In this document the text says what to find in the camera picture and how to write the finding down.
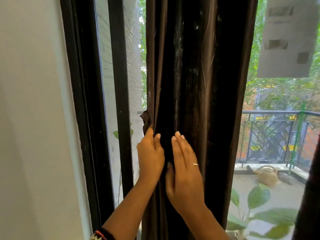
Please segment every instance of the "green pole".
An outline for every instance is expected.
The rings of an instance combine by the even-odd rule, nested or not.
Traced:
[[[300,110],[299,115],[298,115],[297,135],[296,135],[296,139],[294,141],[293,150],[292,150],[292,154],[291,154],[290,166],[289,166],[289,174],[291,173],[291,168],[292,168],[292,165],[293,165],[293,161],[294,161],[294,158],[296,156],[296,148],[297,148],[299,137],[300,137],[302,123],[304,121],[304,109],[305,109],[305,106],[306,106],[306,103],[302,103],[301,110]]]

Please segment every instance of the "patterned sleeve cuff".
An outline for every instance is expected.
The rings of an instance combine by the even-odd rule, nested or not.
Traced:
[[[104,228],[95,231],[90,240],[115,240],[114,236]]]

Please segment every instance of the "balcony railing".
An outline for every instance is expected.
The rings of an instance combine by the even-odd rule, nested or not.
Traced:
[[[308,171],[320,133],[320,113],[242,111],[237,163],[287,164]]]

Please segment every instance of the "forearm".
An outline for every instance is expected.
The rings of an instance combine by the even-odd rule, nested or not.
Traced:
[[[192,215],[184,217],[184,220],[197,240],[229,239],[206,205],[196,209]]]
[[[102,227],[117,240],[134,239],[156,184],[139,179]]]

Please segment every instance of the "curtain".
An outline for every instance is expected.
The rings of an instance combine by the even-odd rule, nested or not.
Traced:
[[[320,137],[297,216],[292,239],[319,239],[320,226]]]
[[[198,158],[206,204],[223,227],[257,5],[232,1],[146,0],[147,110],[141,115],[144,133],[151,125],[161,133],[166,163],[173,164],[171,137],[185,135]],[[225,39],[231,37],[230,59]],[[192,239],[166,196],[165,173],[166,167],[144,212],[142,239]]]

